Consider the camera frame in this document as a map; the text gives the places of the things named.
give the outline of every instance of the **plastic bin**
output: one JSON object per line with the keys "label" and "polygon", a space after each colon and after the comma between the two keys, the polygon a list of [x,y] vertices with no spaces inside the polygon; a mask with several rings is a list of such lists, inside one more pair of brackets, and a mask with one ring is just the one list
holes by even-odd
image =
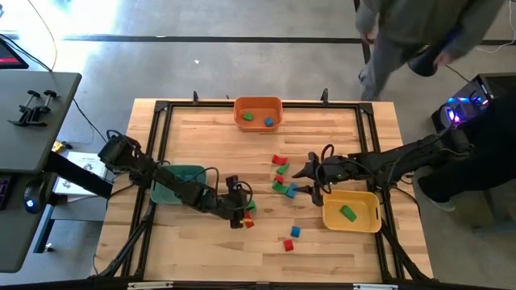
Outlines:
{"label": "plastic bin", "polygon": [[[163,167],[183,180],[188,180],[204,170],[203,166],[198,165],[165,165]],[[205,184],[206,172],[199,174],[199,176],[195,177],[195,180]],[[151,189],[151,199],[157,204],[179,205],[181,203],[179,198],[174,194],[174,191],[164,187],[160,183],[153,181]]]}
{"label": "plastic bin", "polygon": [[[252,114],[252,120],[246,121],[243,115]],[[279,97],[239,97],[235,100],[233,117],[242,131],[266,132],[276,130],[283,118],[283,105]],[[267,127],[264,120],[269,117],[274,125]]]}
{"label": "plastic bin", "polygon": [[[330,230],[348,230],[376,233],[381,228],[380,202],[374,193],[333,190],[323,197],[322,222]],[[349,206],[356,214],[351,222],[340,213],[340,208]]]}

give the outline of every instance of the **gray pants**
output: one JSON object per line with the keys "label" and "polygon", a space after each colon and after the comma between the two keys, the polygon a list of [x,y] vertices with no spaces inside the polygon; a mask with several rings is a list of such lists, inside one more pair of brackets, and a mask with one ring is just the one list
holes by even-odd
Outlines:
{"label": "gray pants", "polygon": [[422,43],[398,43],[378,33],[371,60],[359,75],[362,101],[380,101],[379,95],[389,75],[415,56],[423,46]]}

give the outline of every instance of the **black desk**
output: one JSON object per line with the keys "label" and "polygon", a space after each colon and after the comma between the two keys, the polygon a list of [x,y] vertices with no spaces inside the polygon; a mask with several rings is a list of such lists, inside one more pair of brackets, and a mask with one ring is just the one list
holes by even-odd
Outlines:
{"label": "black desk", "polygon": [[[51,152],[80,81],[78,73],[0,71],[0,174],[16,175],[8,204],[0,210],[0,272],[16,272],[21,268],[40,222],[43,210],[32,214],[23,206],[26,185],[38,174],[44,172],[47,198],[52,193],[56,173],[76,184],[93,182],[97,189],[101,189],[95,190],[96,193],[110,194],[109,183]],[[41,118],[47,126],[19,127],[7,121],[21,116],[19,105],[28,99],[28,90],[36,91],[42,97],[32,99],[29,107],[44,104],[47,98],[43,95],[45,90],[52,90],[60,96],[50,101],[51,112]]]}

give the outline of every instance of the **orange bin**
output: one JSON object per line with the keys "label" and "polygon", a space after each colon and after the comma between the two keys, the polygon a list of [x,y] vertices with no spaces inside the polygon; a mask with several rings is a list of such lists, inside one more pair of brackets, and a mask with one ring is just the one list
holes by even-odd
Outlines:
{"label": "orange bin", "polygon": [[[246,121],[243,115],[252,114],[252,120]],[[283,105],[279,97],[239,97],[235,100],[233,117],[242,131],[265,132],[276,130],[283,118]],[[274,125],[267,127],[265,119],[269,117]]]}
{"label": "orange bin", "polygon": [[[330,230],[376,233],[381,228],[380,202],[374,193],[332,190],[324,195],[322,222]],[[340,209],[349,206],[356,215],[351,222]]]}

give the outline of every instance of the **gray sweatshirt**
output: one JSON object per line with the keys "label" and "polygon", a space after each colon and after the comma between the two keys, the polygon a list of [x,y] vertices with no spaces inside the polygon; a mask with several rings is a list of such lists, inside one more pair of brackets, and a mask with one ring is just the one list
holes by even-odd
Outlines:
{"label": "gray sweatshirt", "polygon": [[484,38],[506,0],[362,0],[356,28],[369,33],[376,24],[402,44],[436,44],[454,27],[459,34],[444,49],[453,58],[467,54]]}

